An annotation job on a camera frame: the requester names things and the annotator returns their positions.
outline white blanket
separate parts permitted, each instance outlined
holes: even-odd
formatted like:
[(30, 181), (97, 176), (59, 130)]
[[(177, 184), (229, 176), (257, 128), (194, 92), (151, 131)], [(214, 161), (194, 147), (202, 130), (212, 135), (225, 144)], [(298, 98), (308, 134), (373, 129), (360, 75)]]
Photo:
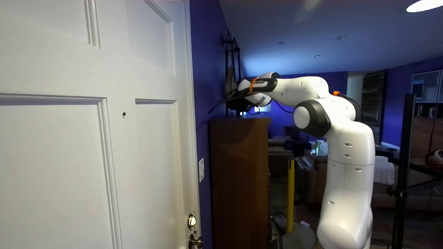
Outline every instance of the white blanket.
[(395, 181), (394, 165), (384, 156), (375, 157), (374, 182), (393, 185)]

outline white robotic arm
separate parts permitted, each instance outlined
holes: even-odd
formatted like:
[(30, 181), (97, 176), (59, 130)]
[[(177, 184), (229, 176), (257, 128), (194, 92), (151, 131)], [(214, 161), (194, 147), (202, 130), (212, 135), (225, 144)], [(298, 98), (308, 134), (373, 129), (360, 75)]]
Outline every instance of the white robotic arm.
[(372, 129), (356, 122), (359, 107), (329, 93), (321, 77), (280, 79), (267, 73), (243, 80), (238, 89), (261, 106), (272, 99), (294, 106), (300, 131), (325, 137), (329, 144), (326, 189), (317, 236), (326, 249), (368, 249), (372, 231), (370, 208), (375, 163)]

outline purple wall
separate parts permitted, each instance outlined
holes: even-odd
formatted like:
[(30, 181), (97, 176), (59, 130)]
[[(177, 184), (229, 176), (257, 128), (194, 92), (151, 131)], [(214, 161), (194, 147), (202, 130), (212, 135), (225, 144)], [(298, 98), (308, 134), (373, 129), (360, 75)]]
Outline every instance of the purple wall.
[(404, 95), (411, 93), (412, 75), (443, 69), (443, 57), (403, 66), (387, 73), (382, 141), (400, 146)]
[[(301, 76), (319, 76), (324, 78), (329, 85), (329, 91), (340, 91), (340, 93), (346, 94), (348, 86), (348, 72), (333, 72), (333, 73), (319, 73), (319, 74), (291, 74), (282, 75), (282, 78), (296, 78)], [(286, 110), (294, 110), (294, 107), (289, 107), (282, 105)], [(269, 129), (272, 136), (282, 136), (284, 125), (294, 125), (292, 120), (292, 113), (286, 113), (275, 102), (271, 104), (271, 111), (266, 116), (271, 118), (271, 124)], [(310, 136), (309, 140), (315, 140), (314, 137)]]
[(226, 22), (217, 0), (191, 0), (190, 22), (197, 156), (198, 160), (205, 159), (205, 178), (199, 184), (201, 235), (205, 248), (212, 249), (208, 120), (213, 116), (223, 115), (225, 106), (219, 106), (210, 115), (208, 111), (223, 96), (225, 49), (221, 46), (221, 36), (225, 34)]

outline light switch plate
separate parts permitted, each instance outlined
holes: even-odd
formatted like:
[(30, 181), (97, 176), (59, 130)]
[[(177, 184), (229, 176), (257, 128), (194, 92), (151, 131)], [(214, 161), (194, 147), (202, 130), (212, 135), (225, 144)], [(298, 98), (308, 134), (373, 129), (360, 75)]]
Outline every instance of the light switch plate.
[(202, 158), (198, 162), (198, 179), (199, 179), (199, 182), (202, 182), (204, 177), (205, 177), (205, 158)]

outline baseboard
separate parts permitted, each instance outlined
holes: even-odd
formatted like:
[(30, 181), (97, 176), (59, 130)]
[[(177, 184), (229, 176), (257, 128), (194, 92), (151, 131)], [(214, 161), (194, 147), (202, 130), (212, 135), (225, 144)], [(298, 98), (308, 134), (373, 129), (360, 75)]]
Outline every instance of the baseboard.
[(393, 145), (393, 144), (388, 144), (388, 143), (382, 142), (381, 145), (384, 145), (384, 146), (389, 147), (389, 148), (400, 150), (400, 147), (398, 147), (396, 145)]

